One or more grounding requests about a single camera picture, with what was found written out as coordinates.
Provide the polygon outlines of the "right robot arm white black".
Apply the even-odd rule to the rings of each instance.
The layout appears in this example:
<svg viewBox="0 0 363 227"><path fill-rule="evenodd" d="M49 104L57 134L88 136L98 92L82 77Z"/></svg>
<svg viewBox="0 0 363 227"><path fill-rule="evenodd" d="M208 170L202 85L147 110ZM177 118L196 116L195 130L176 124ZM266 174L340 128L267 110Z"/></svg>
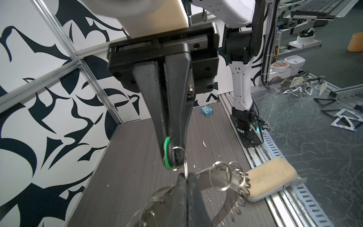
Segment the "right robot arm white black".
<svg viewBox="0 0 363 227"><path fill-rule="evenodd" d="M140 92L152 117L161 158L168 169L186 163L187 128L197 94L214 88L218 58L233 77L232 121L243 145L261 141L252 129L257 121L250 88L253 58L259 53L265 1L193 1L225 24L223 36L214 24L143 29L108 48L108 71L126 88Z"/></svg>

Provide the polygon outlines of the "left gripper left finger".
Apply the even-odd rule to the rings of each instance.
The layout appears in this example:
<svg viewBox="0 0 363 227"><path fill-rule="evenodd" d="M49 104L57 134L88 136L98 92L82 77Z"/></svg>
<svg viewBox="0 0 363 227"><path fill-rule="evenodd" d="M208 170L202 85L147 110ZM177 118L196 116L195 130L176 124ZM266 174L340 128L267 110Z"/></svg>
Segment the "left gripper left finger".
<svg viewBox="0 0 363 227"><path fill-rule="evenodd" d="M172 194L172 206L164 227L187 227L187 180L179 174Z"/></svg>

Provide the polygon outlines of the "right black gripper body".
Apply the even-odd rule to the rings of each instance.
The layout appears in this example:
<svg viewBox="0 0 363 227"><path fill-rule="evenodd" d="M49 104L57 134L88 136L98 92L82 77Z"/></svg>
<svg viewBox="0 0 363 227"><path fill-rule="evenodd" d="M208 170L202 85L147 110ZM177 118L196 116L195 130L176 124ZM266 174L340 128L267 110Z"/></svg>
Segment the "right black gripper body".
<svg viewBox="0 0 363 227"><path fill-rule="evenodd" d="M190 53L197 94L211 92L217 75L219 33L213 22L145 37L123 40L108 46L108 71L132 92L139 92L133 65L164 61L168 55Z"/></svg>

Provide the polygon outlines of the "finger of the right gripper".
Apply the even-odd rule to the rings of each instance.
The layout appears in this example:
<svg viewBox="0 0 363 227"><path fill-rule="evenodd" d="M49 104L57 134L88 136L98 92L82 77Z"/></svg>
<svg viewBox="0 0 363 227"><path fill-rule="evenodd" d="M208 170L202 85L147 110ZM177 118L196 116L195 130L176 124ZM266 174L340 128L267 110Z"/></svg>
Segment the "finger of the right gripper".
<svg viewBox="0 0 363 227"><path fill-rule="evenodd" d="M191 79L191 54L183 52L165 58L166 89L169 112L169 136L174 145L181 148L181 164L184 161L186 131L192 104L187 105L188 88Z"/></svg>
<svg viewBox="0 0 363 227"><path fill-rule="evenodd" d="M168 135L167 100L159 64L156 61L136 63L132 74L152 118L163 164L172 167L167 157L171 137Z"/></svg>

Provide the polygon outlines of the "green key tag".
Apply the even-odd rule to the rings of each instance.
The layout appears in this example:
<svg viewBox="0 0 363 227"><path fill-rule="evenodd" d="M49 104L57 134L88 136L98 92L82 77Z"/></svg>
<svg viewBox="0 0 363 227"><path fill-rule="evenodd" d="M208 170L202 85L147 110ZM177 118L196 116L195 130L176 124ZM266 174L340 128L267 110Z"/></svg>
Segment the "green key tag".
<svg viewBox="0 0 363 227"><path fill-rule="evenodd" d="M181 153L182 150L179 146L174 145L174 140L171 137L166 137L164 140L164 157L163 164L166 169L175 170L181 165Z"/></svg>

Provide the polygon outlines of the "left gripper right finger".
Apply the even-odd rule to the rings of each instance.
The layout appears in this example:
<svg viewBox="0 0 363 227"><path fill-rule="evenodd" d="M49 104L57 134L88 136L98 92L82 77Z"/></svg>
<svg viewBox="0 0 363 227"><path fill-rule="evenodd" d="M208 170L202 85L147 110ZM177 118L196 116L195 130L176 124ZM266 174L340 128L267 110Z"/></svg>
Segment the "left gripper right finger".
<svg viewBox="0 0 363 227"><path fill-rule="evenodd" d="M187 227L212 227L195 173L187 179Z"/></svg>

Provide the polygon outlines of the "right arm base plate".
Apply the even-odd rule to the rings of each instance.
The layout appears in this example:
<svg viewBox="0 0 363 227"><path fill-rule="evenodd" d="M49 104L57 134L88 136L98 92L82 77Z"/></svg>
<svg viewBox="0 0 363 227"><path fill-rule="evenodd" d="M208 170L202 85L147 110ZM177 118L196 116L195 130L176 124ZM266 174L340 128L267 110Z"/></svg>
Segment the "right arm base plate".
<svg viewBox="0 0 363 227"><path fill-rule="evenodd" d="M237 134L245 148L252 148L261 145L264 142L261 135L260 121L255 120L250 124L250 129L243 131L238 127L238 120L230 115L233 126L237 130Z"/></svg>

